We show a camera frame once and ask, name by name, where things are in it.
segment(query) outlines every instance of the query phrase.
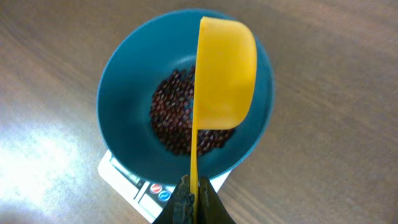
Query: wooden table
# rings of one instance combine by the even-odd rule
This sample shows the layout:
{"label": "wooden table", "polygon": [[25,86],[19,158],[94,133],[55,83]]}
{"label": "wooden table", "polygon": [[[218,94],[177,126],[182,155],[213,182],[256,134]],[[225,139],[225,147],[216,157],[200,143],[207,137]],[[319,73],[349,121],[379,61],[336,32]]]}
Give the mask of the wooden table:
{"label": "wooden table", "polygon": [[275,71],[257,149],[220,190],[237,223],[398,223],[398,2],[2,0],[0,223],[146,223],[98,173],[101,72],[143,22],[204,7]]}

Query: red button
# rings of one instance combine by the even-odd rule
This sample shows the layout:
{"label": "red button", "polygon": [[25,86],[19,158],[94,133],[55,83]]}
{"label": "red button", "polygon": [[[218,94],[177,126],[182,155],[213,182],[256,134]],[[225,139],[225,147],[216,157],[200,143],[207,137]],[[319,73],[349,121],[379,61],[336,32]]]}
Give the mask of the red button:
{"label": "red button", "polygon": [[152,194],[159,194],[159,192],[161,192],[162,189],[163,187],[160,184],[152,184],[149,190]]}

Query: bowl rim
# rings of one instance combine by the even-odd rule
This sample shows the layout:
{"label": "bowl rim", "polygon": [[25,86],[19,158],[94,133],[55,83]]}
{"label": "bowl rim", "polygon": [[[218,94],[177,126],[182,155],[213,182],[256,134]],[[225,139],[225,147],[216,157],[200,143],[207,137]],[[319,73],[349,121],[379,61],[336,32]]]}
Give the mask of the bowl rim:
{"label": "bowl rim", "polygon": [[[101,79],[99,81],[98,84],[98,89],[97,89],[97,95],[96,95],[96,117],[97,117],[97,123],[98,123],[98,127],[99,127],[99,132],[101,134],[102,140],[105,143],[105,146],[107,147],[107,150],[110,150],[110,152],[112,153],[112,155],[119,161],[117,155],[115,155],[115,153],[112,151],[112,149],[110,148],[110,146],[108,145],[108,143],[105,140],[105,137],[103,135],[102,132],[102,127],[101,127],[101,123],[100,123],[100,117],[99,117],[99,107],[98,107],[98,102],[99,102],[99,95],[100,95],[100,90],[101,90],[101,85],[103,82],[103,78],[104,78],[104,74],[105,72],[108,70],[108,66],[110,64],[110,62],[112,61],[112,58],[114,57],[114,55],[116,54],[116,52],[119,50],[119,48],[125,43],[125,41],[127,41],[132,35],[134,35],[137,31],[139,31],[141,28],[143,28],[144,26],[149,25],[150,23],[155,22],[158,19],[161,19],[163,17],[167,17],[167,16],[171,16],[174,14],[180,14],[180,13],[185,13],[185,12],[199,12],[199,13],[207,13],[207,14],[213,14],[215,16],[219,16],[223,19],[229,19],[229,20],[234,20],[236,21],[236,19],[234,17],[228,16],[226,14],[223,14],[222,12],[218,12],[218,11],[214,11],[214,10],[209,10],[209,9],[202,9],[202,8],[188,8],[188,9],[180,9],[180,10],[176,10],[176,11],[170,11],[167,12],[165,14],[161,14],[159,16],[155,16],[152,19],[146,21],[145,23],[141,24],[139,27],[137,27],[136,29],[134,29],[126,38],[123,39],[123,41],[116,47],[116,49],[114,50],[114,52],[112,53],[112,55],[110,56],[109,60],[106,62],[106,65],[104,67],[104,70],[101,74]],[[272,69],[271,66],[271,61],[267,55],[267,52],[264,48],[264,46],[262,45],[261,41],[257,38],[256,35],[254,35],[254,39],[256,40],[256,45],[258,49],[261,49],[260,52],[258,52],[259,54],[262,54],[262,56],[266,59],[265,64],[268,67],[269,70],[269,83],[270,83],[270,94],[271,94],[271,98],[270,98],[270,105],[269,105],[269,109],[268,109],[268,113],[267,116],[265,118],[264,124],[262,125],[262,129],[260,130],[257,139],[253,142],[252,146],[250,147],[250,149],[248,151],[246,151],[246,153],[238,160],[236,161],[233,165],[231,165],[229,168],[227,168],[226,170],[224,170],[223,172],[220,172],[217,175],[214,175],[213,177],[208,177],[209,179],[215,179],[221,175],[224,175],[225,173],[232,171],[233,169],[235,169],[238,165],[240,165],[240,163],[243,162],[243,160],[245,160],[250,153],[253,152],[254,148],[258,145],[260,139],[262,138],[262,136],[264,135],[265,130],[267,129],[268,125],[269,125],[269,121],[271,119],[271,115],[272,112],[274,110],[274,101],[275,101],[275,80],[274,80],[274,71]],[[154,180],[145,178],[145,177],[141,177],[140,175],[137,175],[134,171],[132,171],[130,168],[125,167],[125,169],[127,169],[130,173],[134,174],[136,177],[142,179],[142,180],[146,180],[149,182],[156,182]],[[164,184],[164,185],[169,185],[169,186],[173,186],[176,184],[170,184],[170,183],[160,183],[160,184]]]}

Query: roasted coffee beans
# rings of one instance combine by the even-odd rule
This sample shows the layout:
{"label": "roasted coffee beans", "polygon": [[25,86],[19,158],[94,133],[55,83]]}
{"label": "roasted coffee beans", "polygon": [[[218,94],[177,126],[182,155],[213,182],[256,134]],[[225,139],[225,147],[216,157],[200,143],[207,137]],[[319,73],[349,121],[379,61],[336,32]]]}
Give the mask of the roasted coffee beans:
{"label": "roasted coffee beans", "polygon": [[[152,95],[150,125],[159,141],[175,155],[190,155],[192,134],[192,100],[195,66],[190,71],[174,70],[161,81]],[[198,155],[222,148],[232,136],[230,130],[200,130],[198,132]]]}

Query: blue button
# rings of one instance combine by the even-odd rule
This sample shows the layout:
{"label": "blue button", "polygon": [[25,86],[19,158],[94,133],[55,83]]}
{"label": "blue button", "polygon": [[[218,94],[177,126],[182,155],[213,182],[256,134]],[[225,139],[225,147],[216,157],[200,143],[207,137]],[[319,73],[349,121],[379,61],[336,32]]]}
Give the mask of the blue button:
{"label": "blue button", "polygon": [[165,201],[167,201],[167,200],[170,198],[170,196],[171,196],[170,192],[164,190],[164,191],[162,191],[162,192],[157,196],[157,198],[158,198],[161,202],[165,202]]}

